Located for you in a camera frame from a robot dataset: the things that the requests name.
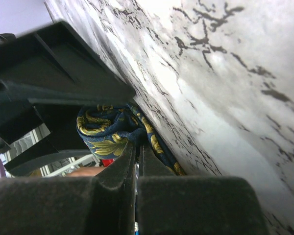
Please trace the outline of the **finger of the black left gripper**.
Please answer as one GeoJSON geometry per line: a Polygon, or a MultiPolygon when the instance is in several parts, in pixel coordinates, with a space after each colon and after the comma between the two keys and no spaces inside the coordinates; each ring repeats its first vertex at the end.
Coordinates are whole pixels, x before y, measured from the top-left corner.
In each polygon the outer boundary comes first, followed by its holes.
{"type": "Polygon", "coordinates": [[[0,103],[116,105],[134,96],[66,22],[0,45],[0,103]]]}

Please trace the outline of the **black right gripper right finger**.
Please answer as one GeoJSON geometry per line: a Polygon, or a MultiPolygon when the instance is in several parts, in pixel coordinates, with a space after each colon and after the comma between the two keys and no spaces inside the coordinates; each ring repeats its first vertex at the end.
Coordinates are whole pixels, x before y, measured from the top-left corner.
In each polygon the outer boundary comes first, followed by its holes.
{"type": "Polygon", "coordinates": [[[266,235],[251,185],[238,177],[176,176],[149,145],[140,148],[142,235],[266,235]]]}

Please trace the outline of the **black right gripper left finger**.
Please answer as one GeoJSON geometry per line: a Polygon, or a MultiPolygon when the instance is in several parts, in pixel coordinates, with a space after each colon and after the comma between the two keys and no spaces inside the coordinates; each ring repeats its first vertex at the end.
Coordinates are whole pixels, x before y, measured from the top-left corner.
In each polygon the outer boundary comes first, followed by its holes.
{"type": "Polygon", "coordinates": [[[0,235],[132,235],[135,155],[93,177],[0,178],[0,235]]]}

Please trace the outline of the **navy tie with yellow flowers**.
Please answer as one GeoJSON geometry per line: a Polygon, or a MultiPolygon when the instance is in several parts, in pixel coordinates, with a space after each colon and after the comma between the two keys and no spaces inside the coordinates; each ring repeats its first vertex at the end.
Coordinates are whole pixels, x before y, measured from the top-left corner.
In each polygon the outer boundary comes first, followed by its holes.
{"type": "Polygon", "coordinates": [[[185,174],[145,114],[132,103],[83,107],[76,118],[76,129],[91,153],[99,159],[118,158],[128,142],[138,147],[147,143],[171,172],[177,176],[185,174]]]}

